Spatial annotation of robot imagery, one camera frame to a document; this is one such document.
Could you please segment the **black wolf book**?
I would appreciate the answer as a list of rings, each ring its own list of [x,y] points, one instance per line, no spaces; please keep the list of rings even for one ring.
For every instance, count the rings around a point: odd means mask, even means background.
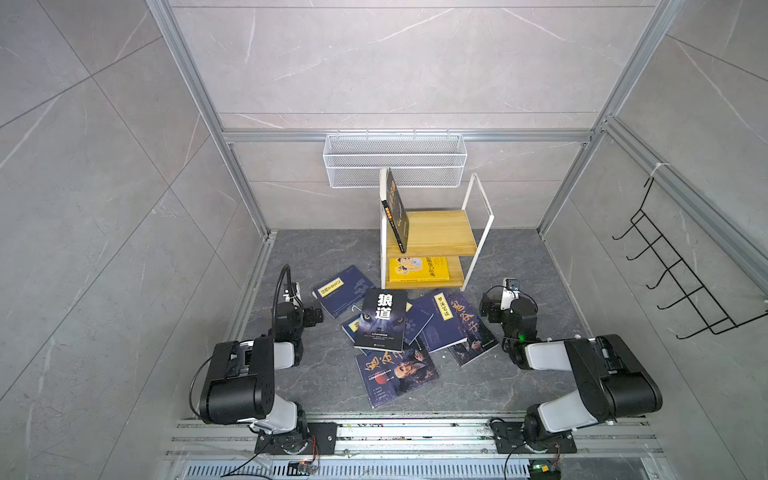
[[[354,346],[401,352],[404,347],[407,294],[404,290],[371,289],[363,299]]]

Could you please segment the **navy book Yi Jing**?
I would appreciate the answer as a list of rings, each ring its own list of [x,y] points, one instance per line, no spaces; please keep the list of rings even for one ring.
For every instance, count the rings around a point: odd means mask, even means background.
[[[406,303],[404,343],[410,345],[424,330],[434,316],[434,310],[425,306],[420,299],[411,299]]]

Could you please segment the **blue book Han Feizi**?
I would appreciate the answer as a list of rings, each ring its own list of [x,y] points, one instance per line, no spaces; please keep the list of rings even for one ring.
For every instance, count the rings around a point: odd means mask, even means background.
[[[355,342],[356,332],[358,331],[361,318],[362,316],[358,315],[357,317],[350,318],[341,323],[342,331],[350,339],[351,342]]]

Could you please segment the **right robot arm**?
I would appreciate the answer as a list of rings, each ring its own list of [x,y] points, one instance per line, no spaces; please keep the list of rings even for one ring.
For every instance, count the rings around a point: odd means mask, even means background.
[[[520,443],[532,451],[559,446],[575,429],[656,412],[660,388],[616,334],[541,340],[538,306],[520,295],[495,300],[485,294],[480,315],[502,326],[502,349],[521,370],[569,372],[575,389],[526,410]]]

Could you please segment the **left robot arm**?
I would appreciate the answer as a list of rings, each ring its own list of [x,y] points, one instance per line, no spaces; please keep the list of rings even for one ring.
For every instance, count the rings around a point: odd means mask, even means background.
[[[193,415],[206,424],[246,424],[288,453],[307,448],[306,413],[300,404],[276,393],[275,372],[300,365],[304,330],[322,321],[319,307],[304,307],[296,300],[280,302],[266,335],[217,344],[197,370],[205,374],[197,399],[195,385],[190,385],[188,403]]]

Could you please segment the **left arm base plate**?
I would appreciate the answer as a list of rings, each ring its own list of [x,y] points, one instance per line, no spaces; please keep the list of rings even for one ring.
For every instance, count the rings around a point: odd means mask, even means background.
[[[273,455],[332,455],[335,452],[339,425],[332,422],[310,422],[298,425],[289,433],[267,435],[260,431],[255,453]]]

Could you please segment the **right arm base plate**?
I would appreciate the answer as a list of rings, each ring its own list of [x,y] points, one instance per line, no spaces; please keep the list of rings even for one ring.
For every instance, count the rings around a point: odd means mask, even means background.
[[[573,454],[577,447],[570,432],[550,433],[528,421],[493,418],[488,424],[498,453]]]

